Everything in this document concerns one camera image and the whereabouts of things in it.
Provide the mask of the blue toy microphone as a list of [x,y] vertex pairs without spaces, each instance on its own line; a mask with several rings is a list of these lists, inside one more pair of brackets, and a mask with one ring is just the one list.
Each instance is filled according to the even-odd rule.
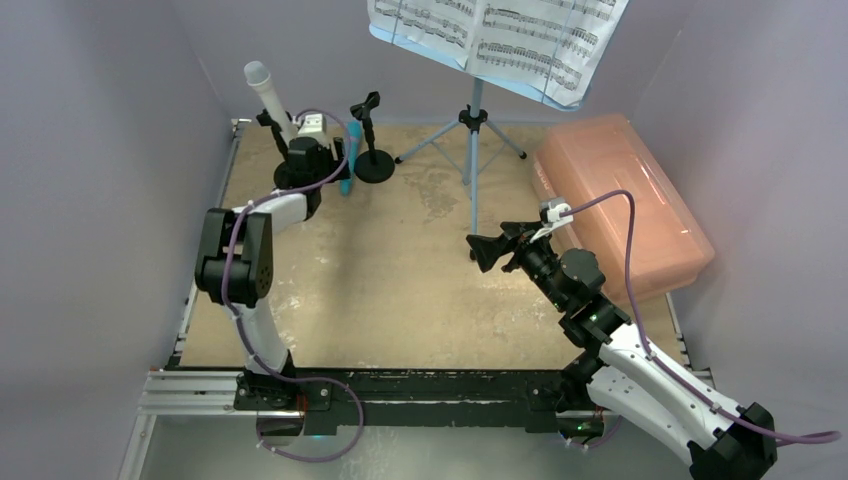
[[349,177],[339,182],[339,190],[342,196],[349,196],[352,192],[356,179],[354,170],[360,148],[363,143],[363,129],[359,121],[350,121],[346,126],[349,134],[350,149],[347,153]]

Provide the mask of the black mic stand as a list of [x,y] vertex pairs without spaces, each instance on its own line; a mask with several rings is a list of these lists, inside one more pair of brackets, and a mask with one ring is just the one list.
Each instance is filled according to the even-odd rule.
[[350,107],[351,115],[361,124],[367,150],[361,153],[354,165],[354,173],[364,183],[379,184],[387,181],[395,172],[393,157],[375,146],[375,132],[371,112],[380,104],[378,91],[369,92],[366,99]]
[[276,167],[273,180],[278,189],[290,190],[305,187],[312,183],[312,174],[307,162],[306,151],[295,149],[290,151],[287,141],[282,136],[281,126],[272,118],[267,109],[256,116],[260,126],[270,129],[278,152],[282,155],[282,162]]

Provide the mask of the white toy microphone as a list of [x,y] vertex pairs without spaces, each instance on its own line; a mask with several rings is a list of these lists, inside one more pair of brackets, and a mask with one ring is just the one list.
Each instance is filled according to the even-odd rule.
[[289,118],[274,86],[269,69],[258,60],[248,62],[243,68],[247,84],[256,92],[271,119],[280,127],[286,144],[297,136],[297,128]]

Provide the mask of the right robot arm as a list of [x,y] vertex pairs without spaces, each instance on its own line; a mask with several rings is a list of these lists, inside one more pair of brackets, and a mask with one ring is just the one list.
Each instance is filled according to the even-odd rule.
[[469,234],[470,257],[482,272],[509,258],[503,271],[523,271],[562,313],[565,336],[582,354],[563,371],[561,392],[576,407],[610,409],[672,451],[694,479],[760,479],[776,463],[774,439],[759,433],[774,418],[697,379],[651,340],[601,291],[594,253],[557,254],[533,236],[537,222],[504,222],[497,237]]

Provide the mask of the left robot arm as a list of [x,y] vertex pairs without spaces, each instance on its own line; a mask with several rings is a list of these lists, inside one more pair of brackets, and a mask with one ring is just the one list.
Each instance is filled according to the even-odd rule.
[[354,146],[349,135],[333,138],[329,146],[298,136],[273,172],[271,193],[242,207],[212,208],[204,216],[194,280],[236,325],[245,353],[237,378],[239,410],[294,409],[306,401],[267,300],[274,280],[273,238],[316,213],[323,185],[349,178]]

